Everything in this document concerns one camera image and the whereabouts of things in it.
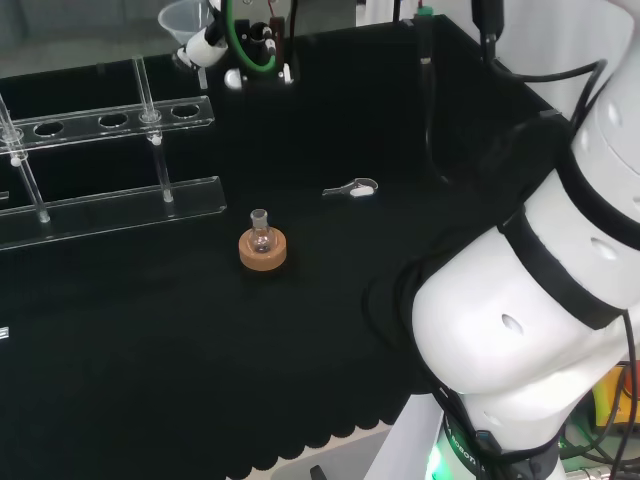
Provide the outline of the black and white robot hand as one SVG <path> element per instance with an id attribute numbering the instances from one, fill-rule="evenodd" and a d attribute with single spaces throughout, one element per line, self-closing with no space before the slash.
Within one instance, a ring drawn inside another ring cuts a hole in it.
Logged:
<path id="1" fill-rule="evenodd" d="M 283 69 L 289 64 L 284 59 L 284 28 L 289 27 L 289 34 L 295 35 L 296 1 L 285 3 L 286 17 L 269 10 L 267 22 L 236 17 L 233 1 L 208 1 L 206 5 L 213 20 L 173 54 L 179 67 L 204 73 L 228 59 L 233 65 L 224 73 L 224 84 L 232 91 L 241 90 L 252 80 L 285 76 Z"/>

